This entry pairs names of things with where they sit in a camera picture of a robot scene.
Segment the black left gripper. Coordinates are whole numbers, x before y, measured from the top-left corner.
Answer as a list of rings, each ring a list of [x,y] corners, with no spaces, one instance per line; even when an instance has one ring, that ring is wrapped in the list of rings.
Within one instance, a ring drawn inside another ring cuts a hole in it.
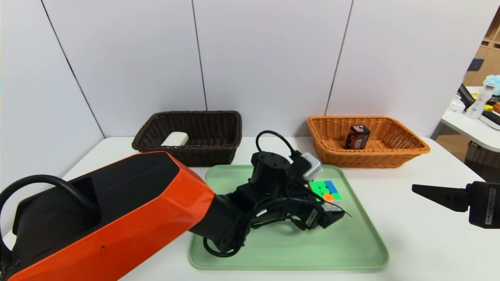
[[[323,204],[318,201],[288,201],[284,203],[283,211],[285,218],[301,231],[317,227],[319,218],[320,226],[328,228],[345,215],[342,210],[323,212]]]

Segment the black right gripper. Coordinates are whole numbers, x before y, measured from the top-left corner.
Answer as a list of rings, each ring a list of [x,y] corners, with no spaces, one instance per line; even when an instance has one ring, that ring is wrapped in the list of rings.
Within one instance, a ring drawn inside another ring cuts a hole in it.
[[[413,184],[411,190],[454,212],[468,211],[468,222],[474,226],[500,228],[499,183],[474,181],[466,189]]]

